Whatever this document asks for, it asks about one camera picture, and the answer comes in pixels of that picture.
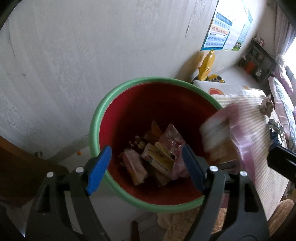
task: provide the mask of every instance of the yellow duck toy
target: yellow duck toy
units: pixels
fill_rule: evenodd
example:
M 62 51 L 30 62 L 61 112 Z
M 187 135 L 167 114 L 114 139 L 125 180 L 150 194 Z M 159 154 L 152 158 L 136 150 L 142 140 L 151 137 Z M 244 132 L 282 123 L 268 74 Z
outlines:
M 210 73 L 212 66 L 214 64 L 214 60 L 215 60 L 215 52 L 213 49 L 211 49 L 209 51 L 209 53 L 206 55 L 205 59 L 203 60 L 202 65 L 200 67 L 198 67 L 198 70 L 199 70 L 198 76 L 196 76 L 193 79 L 193 81 L 194 80 L 201 80 L 201 81 L 212 81 L 212 82 L 225 83 L 225 81 L 219 75 L 212 74 L 212 75 L 208 76 L 208 74 Z

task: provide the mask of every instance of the crumpled paper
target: crumpled paper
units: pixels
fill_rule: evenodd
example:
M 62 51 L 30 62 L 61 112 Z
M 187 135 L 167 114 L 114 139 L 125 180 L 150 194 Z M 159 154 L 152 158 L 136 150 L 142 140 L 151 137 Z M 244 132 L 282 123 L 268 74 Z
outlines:
M 285 139 L 283 126 L 274 119 L 269 119 L 267 125 L 269 127 L 269 135 L 272 143 L 281 146 Z
M 259 109 L 262 112 L 262 114 L 268 116 L 268 118 L 270 118 L 271 113 L 274 109 L 274 104 L 272 103 L 271 100 L 271 94 L 269 94 L 269 96 L 267 96 L 259 105 Z

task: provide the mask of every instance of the white wall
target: white wall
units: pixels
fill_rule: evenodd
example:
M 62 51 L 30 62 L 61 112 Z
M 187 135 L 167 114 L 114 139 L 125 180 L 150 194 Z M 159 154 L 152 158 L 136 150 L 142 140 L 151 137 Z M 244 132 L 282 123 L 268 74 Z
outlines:
M 273 5 L 267 6 L 262 20 L 258 26 L 257 34 L 264 40 L 264 48 L 274 57 L 274 28 L 275 11 Z
M 212 72 L 234 65 L 256 32 L 266 0 L 245 2 L 249 34 L 240 51 L 217 51 Z M 88 134 L 96 106 L 120 83 L 188 79 L 216 4 L 21 1 L 0 31 L 0 135 L 48 158 Z

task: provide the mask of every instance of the green rim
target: green rim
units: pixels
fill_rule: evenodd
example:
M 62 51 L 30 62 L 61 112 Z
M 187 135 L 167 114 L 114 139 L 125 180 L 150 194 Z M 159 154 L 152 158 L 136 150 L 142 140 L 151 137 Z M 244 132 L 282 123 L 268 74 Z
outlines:
M 162 77 L 147 77 L 147 78 L 139 78 L 134 80 L 129 80 L 125 83 L 122 83 L 121 85 L 117 86 L 113 90 L 111 90 L 99 103 L 98 107 L 96 108 L 96 111 L 94 113 L 94 116 L 91 120 L 91 126 L 89 131 L 89 147 L 91 151 L 91 156 L 96 157 L 100 153 L 100 147 L 99 147 L 99 130 L 101 121 L 103 119 L 104 113 L 108 106 L 111 104 L 111 102 L 122 92 L 125 90 L 139 84 L 143 83 L 169 83 L 177 86 L 184 87 L 186 89 L 189 89 L 191 91 L 194 91 L 198 93 L 200 96 L 202 96 L 204 99 L 209 101 L 217 110 L 221 109 L 221 105 L 209 94 L 201 90 L 200 88 L 189 84 L 187 82 L 176 80 L 176 79 L 170 79 L 170 78 L 162 78 Z M 107 184 L 107 186 L 120 198 L 128 202 L 129 204 L 141 208 L 146 209 L 150 212 L 168 212 L 168 213 L 177 213 L 177 212 L 183 212 L 186 210 L 193 209 L 197 206 L 200 206 L 203 202 L 204 196 L 195 199 L 191 202 L 180 204 L 180 205 L 156 205 L 156 204 L 150 204 L 147 202 L 144 202 L 142 200 L 139 200 L 135 198 L 134 196 L 127 193 L 123 188 L 120 187 L 120 185 L 112 178 L 110 173 L 108 171 L 105 172 L 104 182 Z

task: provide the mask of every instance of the food wrapper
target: food wrapper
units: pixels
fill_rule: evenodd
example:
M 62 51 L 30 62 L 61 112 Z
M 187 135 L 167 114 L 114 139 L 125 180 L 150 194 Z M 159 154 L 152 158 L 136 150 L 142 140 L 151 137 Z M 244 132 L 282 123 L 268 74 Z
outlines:
M 219 110 L 200 127 L 204 151 L 210 154 L 210 165 L 230 173 L 245 170 L 255 183 L 253 141 L 244 132 L 241 112 L 243 103 L 235 103 Z
M 141 157 L 162 174 L 172 176 L 174 160 L 170 157 L 169 151 L 160 143 L 155 145 L 148 143 Z
M 155 142 L 158 142 L 159 138 L 163 132 L 157 125 L 156 121 L 153 120 L 151 123 L 151 130 L 147 131 L 144 135 L 144 139 L 147 140 L 147 142 L 151 143 L 152 145 L 155 144 Z
M 269 96 L 267 96 L 259 105 L 259 109 L 262 112 L 262 114 L 268 116 L 270 118 L 271 113 L 274 109 L 274 104 L 272 103 L 271 100 L 271 94 L 269 94 Z
M 135 140 L 133 142 L 129 142 L 129 144 L 131 149 L 141 154 L 144 151 L 147 142 L 145 139 L 135 136 Z
M 158 142 L 169 150 L 174 159 L 172 180 L 178 179 L 178 177 L 189 177 L 188 170 L 182 158 L 182 147 L 186 142 L 173 124 L 168 125 Z
M 131 175 L 134 185 L 143 183 L 145 178 L 148 177 L 148 172 L 142 165 L 140 155 L 135 150 L 125 149 L 120 156 Z
M 267 125 L 269 127 L 269 134 L 270 134 L 272 143 L 281 146 L 285 139 L 283 126 L 278 121 L 275 121 L 274 119 L 269 119 Z
M 159 187 L 167 185 L 172 180 L 170 177 L 162 174 L 160 171 L 158 171 L 155 167 L 153 167 L 146 161 L 143 163 L 143 166 L 148 171 L 149 175 L 153 177 L 154 181 Z

